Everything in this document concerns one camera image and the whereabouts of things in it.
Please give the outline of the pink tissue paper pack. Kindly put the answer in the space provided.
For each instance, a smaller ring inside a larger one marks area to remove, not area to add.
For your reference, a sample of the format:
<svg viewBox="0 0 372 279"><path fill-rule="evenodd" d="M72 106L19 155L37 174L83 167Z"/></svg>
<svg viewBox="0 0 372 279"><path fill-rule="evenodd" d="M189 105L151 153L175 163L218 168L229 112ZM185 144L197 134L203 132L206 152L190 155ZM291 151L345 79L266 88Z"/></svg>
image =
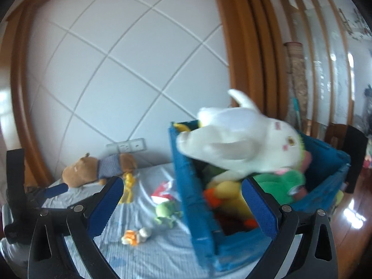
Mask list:
<svg viewBox="0 0 372 279"><path fill-rule="evenodd" d="M151 199L156 205L172 200L179 200L175 181L170 180L161 182L151 194Z"/></svg>

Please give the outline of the white rabbit plush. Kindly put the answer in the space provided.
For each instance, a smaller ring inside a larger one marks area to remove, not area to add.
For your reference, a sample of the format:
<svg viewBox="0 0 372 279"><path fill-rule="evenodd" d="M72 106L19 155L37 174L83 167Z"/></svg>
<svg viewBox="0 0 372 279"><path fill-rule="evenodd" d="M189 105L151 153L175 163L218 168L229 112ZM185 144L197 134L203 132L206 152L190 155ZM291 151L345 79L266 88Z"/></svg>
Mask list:
<svg viewBox="0 0 372 279"><path fill-rule="evenodd" d="M305 149L300 134L287 122L262 114L244 92L230 89L228 94L238 106L201 108L200 127L179 133L178 151L223 169L211 179L215 183L301 168Z"/></svg>

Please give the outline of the yellow tiger plush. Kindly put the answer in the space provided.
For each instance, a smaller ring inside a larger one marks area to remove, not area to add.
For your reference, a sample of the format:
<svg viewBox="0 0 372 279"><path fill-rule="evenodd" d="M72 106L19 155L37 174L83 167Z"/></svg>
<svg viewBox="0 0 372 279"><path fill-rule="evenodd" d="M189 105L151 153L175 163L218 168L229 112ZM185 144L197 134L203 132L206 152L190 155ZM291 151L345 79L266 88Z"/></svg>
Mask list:
<svg viewBox="0 0 372 279"><path fill-rule="evenodd" d="M257 228L242 195L242 179L253 173L245 167L255 157L251 140L218 125L192 130L185 123L174 123L173 128L178 152L207 164L210 180L203 195L211 209L239 220L246 229Z"/></svg>

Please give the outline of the brown capybara plush striped shirt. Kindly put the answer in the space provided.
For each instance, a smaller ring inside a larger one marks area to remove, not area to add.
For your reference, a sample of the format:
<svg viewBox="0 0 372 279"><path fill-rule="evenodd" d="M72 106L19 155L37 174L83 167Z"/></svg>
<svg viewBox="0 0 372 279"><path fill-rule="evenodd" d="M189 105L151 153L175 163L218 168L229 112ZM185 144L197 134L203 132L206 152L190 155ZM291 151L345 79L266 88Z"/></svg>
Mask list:
<svg viewBox="0 0 372 279"><path fill-rule="evenodd" d="M97 159L87 153L62 172L62 180L70 188L98 181L104 185L113 176L133 173L137 168L134 156L128 153L113 154Z"/></svg>

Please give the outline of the green crocodile plush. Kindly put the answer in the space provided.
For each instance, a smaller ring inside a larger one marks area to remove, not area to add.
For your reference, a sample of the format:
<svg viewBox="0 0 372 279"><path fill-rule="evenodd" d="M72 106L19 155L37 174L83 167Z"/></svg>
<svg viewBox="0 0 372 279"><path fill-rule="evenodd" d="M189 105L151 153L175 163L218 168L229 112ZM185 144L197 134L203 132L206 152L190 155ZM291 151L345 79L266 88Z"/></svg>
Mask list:
<svg viewBox="0 0 372 279"><path fill-rule="evenodd" d="M305 176L296 170L284 174L257 174L253 178L261 189L271 194L280 205L297 202L308 194L305 188Z"/></svg>

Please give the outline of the small orange white plush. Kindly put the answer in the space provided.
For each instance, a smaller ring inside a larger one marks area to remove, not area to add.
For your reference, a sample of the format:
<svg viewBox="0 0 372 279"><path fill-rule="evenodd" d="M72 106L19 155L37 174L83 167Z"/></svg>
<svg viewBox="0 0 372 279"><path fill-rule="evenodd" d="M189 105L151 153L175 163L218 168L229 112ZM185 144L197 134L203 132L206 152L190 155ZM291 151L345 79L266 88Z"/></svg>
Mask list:
<svg viewBox="0 0 372 279"><path fill-rule="evenodd" d="M152 229L143 227L139 230L126 230L121 238L123 245L138 246L147 241L152 235Z"/></svg>

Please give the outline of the blue plastic storage crate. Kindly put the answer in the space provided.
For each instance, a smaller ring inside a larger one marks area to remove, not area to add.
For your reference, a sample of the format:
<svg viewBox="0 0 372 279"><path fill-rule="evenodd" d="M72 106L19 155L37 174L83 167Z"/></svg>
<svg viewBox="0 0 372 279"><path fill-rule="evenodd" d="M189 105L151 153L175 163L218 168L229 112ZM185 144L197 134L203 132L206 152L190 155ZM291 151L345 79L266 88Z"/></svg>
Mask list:
<svg viewBox="0 0 372 279"><path fill-rule="evenodd" d="M237 231L227 235L216 220L203 194L196 164L176 148L179 131L174 125L169 130L175 168L175 179L182 201L183 217L191 234L197 261L203 268L230 271L253 266L267 249L270 238L260 229ZM306 188L309 193L292 205L297 212L328 210L335 202L336 193L349 171L350 157L323 141L303 135L306 150L313 160L306 170Z"/></svg>

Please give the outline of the light blue tablecloth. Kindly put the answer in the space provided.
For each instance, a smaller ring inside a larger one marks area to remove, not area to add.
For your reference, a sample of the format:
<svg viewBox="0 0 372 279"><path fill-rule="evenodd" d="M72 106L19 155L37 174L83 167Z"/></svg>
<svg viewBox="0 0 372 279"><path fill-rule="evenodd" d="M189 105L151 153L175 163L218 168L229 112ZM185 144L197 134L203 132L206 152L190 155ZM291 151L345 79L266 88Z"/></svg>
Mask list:
<svg viewBox="0 0 372 279"><path fill-rule="evenodd" d="M171 194L180 199L172 163L137 170L133 202L118 204L102 234L94 238L117 275L120 278L245 278L258 258L229 271L201 268L185 221L173 216L172 228L167 219L162 224L155 221L157 204L151 196L162 183L168 181L173 185ZM43 207L63 209L101 189L98 183L70 188L47 199ZM122 238L128 230L140 233L143 242L136 246L123 244ZM1 240L1 258L20 278L27 278L28 255L28 246L10 245L5 238Z"/></svg>

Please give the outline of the small green frog plush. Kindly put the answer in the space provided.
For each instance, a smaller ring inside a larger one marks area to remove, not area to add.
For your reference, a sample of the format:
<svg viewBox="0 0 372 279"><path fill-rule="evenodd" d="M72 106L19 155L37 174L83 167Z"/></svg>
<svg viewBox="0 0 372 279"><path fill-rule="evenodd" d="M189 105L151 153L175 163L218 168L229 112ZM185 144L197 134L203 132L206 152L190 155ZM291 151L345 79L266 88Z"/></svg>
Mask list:
<svg viewBox="0 0 372 279"><path fill-rule="evenodd" d="M173 228L175 218L181 218L183 212L181 210L178 210L178 205L176 204L175 200L168 200L156 206L155 214L155 221L158 224L163 224L163 221L166 220L168 222L168 226L170 228Z"/></svg>

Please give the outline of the rolled patterned carpet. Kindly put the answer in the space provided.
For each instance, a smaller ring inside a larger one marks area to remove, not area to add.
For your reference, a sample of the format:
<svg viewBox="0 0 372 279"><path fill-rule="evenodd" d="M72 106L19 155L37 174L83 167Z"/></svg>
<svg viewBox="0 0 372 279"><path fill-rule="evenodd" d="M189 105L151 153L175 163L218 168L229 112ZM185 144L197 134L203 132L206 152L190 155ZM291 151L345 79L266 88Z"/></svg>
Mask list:
<svg viewBox="0 0 372 279"><path fill-rule="evenodd" d="M308 122L308 83L303 45L299 42L287 42L284 44L284 53L289 94L286 121L304 132Z"/></svg>

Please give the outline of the white wall socket panel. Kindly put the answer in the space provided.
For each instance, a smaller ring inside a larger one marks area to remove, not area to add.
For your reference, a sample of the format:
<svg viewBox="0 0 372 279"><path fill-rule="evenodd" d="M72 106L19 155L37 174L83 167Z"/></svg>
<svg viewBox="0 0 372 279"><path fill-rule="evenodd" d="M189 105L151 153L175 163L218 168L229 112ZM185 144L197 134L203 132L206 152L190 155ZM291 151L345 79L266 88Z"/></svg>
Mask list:
<svg viewBox="0 0 372 279"><path fill-rule="evenodd" d="M116 142L106 145L108 154L133 154L146 150L146 143L143 138L127 140L123 142Z"/></svg>

